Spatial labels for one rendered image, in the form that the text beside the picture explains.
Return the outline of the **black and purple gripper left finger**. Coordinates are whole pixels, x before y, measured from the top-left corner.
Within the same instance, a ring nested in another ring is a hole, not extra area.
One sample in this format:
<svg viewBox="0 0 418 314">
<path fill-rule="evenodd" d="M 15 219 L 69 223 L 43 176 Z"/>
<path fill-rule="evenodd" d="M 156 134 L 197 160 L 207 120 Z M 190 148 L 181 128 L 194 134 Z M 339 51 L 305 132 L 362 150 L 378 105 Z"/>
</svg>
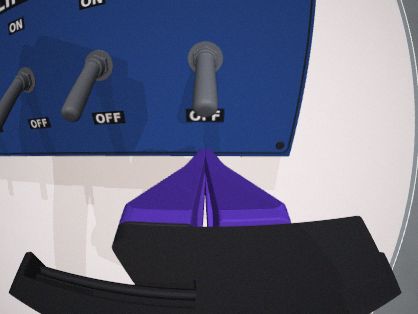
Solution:
<svg viewBox="0 0 418 314">
<path fill-rule="evenodd" d="M 184 167 L 128 202 L 119 225 L 136 221 L 203 226 L 204 203 L 205 149 L 200 149 Z"/>
</svg>

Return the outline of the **dark blue switch console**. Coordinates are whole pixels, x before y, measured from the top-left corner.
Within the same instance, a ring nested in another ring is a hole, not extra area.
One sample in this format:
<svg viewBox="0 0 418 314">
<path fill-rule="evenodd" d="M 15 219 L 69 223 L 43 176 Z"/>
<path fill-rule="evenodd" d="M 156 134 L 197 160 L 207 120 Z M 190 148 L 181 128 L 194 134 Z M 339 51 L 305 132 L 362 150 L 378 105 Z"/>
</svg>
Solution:
<svg viewBox="0 0 418 314">
<path fill-rule="evenodd" d="M 0 0 L 0 156 L 289 157 L 315 7 Z"/>
</svg>

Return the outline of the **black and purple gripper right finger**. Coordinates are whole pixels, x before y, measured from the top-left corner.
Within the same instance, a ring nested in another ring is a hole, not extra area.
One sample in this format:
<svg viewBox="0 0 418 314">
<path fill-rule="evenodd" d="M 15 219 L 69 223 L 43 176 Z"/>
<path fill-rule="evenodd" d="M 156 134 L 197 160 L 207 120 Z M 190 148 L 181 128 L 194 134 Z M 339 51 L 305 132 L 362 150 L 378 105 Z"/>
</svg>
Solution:
<svg viewBox="0 0 418 314">
<path fill-rule="evenodd" d="M 205 149 L 207 226 L 252 226 L 291 223 L 285 204 Z"/>
</svg>

